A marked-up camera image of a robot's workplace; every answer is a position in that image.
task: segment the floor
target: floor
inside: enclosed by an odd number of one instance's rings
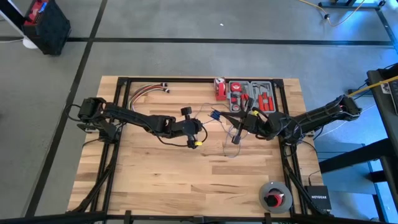
[[[24,12],[30,1],[14,2]],[[71,37],[89,37],[101,0],[57,3],[71,21]],[[350,12],[327,11],[334,24]],[[382,12],[398,35],[398,3],[389,1]],[[18,33],[0,22],[2,36]],[[358,11],[332,28],[316,9],[296,0],[107,0],[96,37],[390,41],[374,10]],[[295,77],[310,110],[362,85],[366,71],[398,60],[393,46],[326,43],[94,42],[74,102],[95,96],[102,75]],[[67,42],[61,56],[50,57],[20,42],[0,44],[0,218],[26,210],[85,47]],[[370,144],[386,137],[374,101],[360,98],[358,104],[365,111],[357,121],[329,124],[319,140]],[[75,125],[65,126],[37,215],[65,212],[85,139]]]

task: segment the tape roll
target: tape roll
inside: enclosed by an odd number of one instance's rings
[[[278,207],[270,207],[264,200],[264,197],[268,196],[271,190],[278,190],[281,194],[283,194],[282,203]],[[286,185],[281,182],[269,182],[264,184],[260,188],[259,199],[263,208],[275,214],[288,212],[293,204],[292,194],[290,193]]]

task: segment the yellow cable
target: yellow cable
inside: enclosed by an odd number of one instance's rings
[[[325,15],[328,14],[322,7],[317,6],[316,4],[312,4],[312,3],[307,2],[307,1],[304,1],[304,0],[298,0],[298,1],[300,1],[300,2],[302,2],[302,3],[305,3],[305,4],[308,4],[308,5],[310,5],[310,6],[313,6],[313,7],[317,8],[317,9],[319,9],[319,10],[322,10],[322,11],[325,13]],[[362,4],[363,4],[364,2],[365,2],[365,0],[362,0],[361,4],[359,4],[359,6],[358,6],[349,16],[347,16],[345,19],[343,19],[343,21],[341,21],[341,22],[339,22],[339,23],[337,23],[337,24],[335,24],[335,25],[333,25],[333,24],[330,22],[330,19],[327,18],[327,20],[328,20],[328,22],[329,22],[329,25],[330,25],[331,27],[336,27],[336,26],[338,26],[338,25],[341,25],[342,23],[344,23],[345,21],[347,21],[347,19],[350,18],[350,17],[362,6]]]
[[[379,86],[379,85],[384,84],[384,83],[389,83],[389,82],[394,81],[394,80],[398,80],[398,76],[389,78],[389,79],[387,79],[387,80],[384,80],[384,81],[381,81],[381,82],[378,82],[378,83],[375,83],[375,84],[372,84],[372,85],[369,85],[369,86],[367,86],[367,87],[365,87],[365,88],[362,88],[362,89],[360,89],[360,90],[356,90],[355,92],[349,94],[348,96],[349,96],[349,97],[352,97],[352,96],[354,96],[354,95],[357,95],[358,93],[362,93],[362,92],[365,91],[365,90],[368,90],[368,89],[370,89],[370,88],[374,88],[374,87]]]

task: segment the wooden table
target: wooden table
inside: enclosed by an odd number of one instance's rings
[[[114,76],[102,77],[97,96],[112,102],[117,79]],[[133,83],[130,92],[143,84]],[[284,84],[290,115],[304,113],[299,80],[284,79]],[[212,83],[169,83],[169,88],[170,94],[154,91],[141,97],[134,104],[136,111],[175,116],[179,121],[183,119],[180,114],[183,107],[191,106],[194,116],[202,104],[220,103],[215,101]],[[279,109],[283,111],[279,91],[276,97]],[[222,105],[213,107],[226,109]],[[197,118],[202,123],[209,121],[211,111],[210,106],[204,106]],[[230,127],[224,118],[221,121],[225,128]],[[226,133],[220,123],[210,122],[205,127],[209,134],[206,142],[197,149],[189,149],[161,144],[142,128],[126,125],[108,213],[122,215],[131,210],[133,215],[263,217],[266,211],[259,203],[260,187],[270,181],[284,182],[277,138],[264,141],[248,134],[241,141],[240,154],[230,158],[224,156],[223,147],[227,155],[235,155],[238,147],[231,143],[230,138],[225,144]],[[96,138],[98,134],[88,134],[86,140]],[[204,133],[200,133],[198,138],[203,139]],[[186,137],[164,139],[176,144],[186,144],[186,140]],[[84,147],[69,210],[75,208],[94,186],[102,149],[103,143],[98,141]],[[297,156],[303,184],[306,185],[308,175],[319,170],[317,155],[310,146],[299,144]],[[321,174],[313,174],[311,181],[313,185],[321,185]],[[296,212],[300,213],[298,194],[293,184],[292,191]],[[98,209],[102,207],[103,194],[104,187],[100,192]],[[272,216],[289,217],[290,214]]]

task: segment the gray floor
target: gray floor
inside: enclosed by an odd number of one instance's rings
[[[71,35],[88,37],[100,0],[57,2],[71,19]],[[25,10],[29,1],[15,3]],[[394,32],[396,7],[391,1],[383,8]],[[328,12],[334,23],[348,13]],[[0,23],[0,36],[17,35],[8,26]],[[97,36],[389,40],[374,11],[359,11],[333,29],[316,9],[295,0],[108,0]],[[0,218],[24,213],[84,47],[67,43],[60,57],[49,57],[18,42],[0,44]],[[376,46],[94,43],[75,102],[95,96],[102,75],[295,77],[313,109],[362,85],[367,70],[397,59],[392,47]],[[360,119],[339,128],[340,122],[329,124],[320,139],[369,144],[384,138],[374,101],[358,103],[367,109]],[[38,215],[67,207],[85,138],[75,125],[67,123]]]

